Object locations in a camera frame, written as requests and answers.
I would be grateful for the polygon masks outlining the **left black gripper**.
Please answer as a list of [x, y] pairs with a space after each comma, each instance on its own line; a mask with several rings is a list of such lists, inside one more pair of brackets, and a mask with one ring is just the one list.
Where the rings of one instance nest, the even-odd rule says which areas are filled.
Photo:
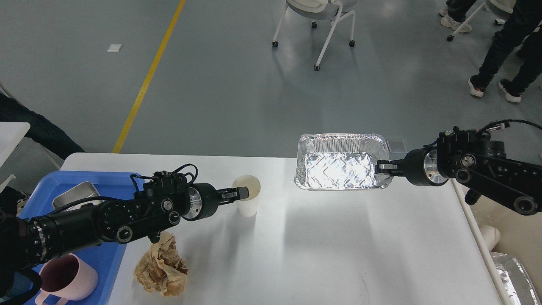
[[209, 183], [196, 183], [188, 187], [188, 212], [182, 216], [184, 220], [196, 221], [211, 217], [219, 205], [233, 203], [250, 196], [246, 186], [229, 189], [215, 189]]

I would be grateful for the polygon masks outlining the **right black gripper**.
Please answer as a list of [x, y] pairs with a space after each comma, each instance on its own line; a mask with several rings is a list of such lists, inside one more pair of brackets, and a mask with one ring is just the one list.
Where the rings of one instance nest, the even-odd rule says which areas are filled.
[[379, 160], [376, 172], [389, 176], [404, 176], [415, 186], [442, 186], [449, 180], [439, 172], [436, 149], [412, 150], [401, 160]]

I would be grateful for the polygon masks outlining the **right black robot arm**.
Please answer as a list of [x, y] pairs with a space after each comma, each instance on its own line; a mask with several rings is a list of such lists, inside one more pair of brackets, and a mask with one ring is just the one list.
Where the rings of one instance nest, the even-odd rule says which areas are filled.
[[522, 216], [533, 216], [542, 210], [541, 166], [507, 158], [503, 141], [491, 136], [511, 122], [442, 131], [432, 144], [409, 151], [403, 159], [376, 162], [375, 171], [404, 176], [415, 186], [442, 186], [453, 178], [467, 187], [465, 202], [470, 206], [484, 196]]

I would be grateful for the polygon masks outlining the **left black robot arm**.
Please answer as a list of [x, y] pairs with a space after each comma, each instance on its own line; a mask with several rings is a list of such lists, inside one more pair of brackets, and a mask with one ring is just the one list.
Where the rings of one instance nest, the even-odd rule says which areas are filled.
[[1, 297], [3, 305], [22, 305], [42, 288], [34, 271], [54, 258], [94, 247], [104, 242], [127, 244], [143, 237], [157, 243], [161, 232], [180, 220], [195, 221], [213, 216], [218, 207], [247, 199], [249, 188], [215, 189], [196, 183], [198, 171], [183, 173], [187, 164], [172, 172], [152, 176], [131, 174], [146, 182], [135, 185], [133, 199], [90, 197], [76, 200], [83, 205], [69, 211], [63, 206], [29, 219], [1, 207]]

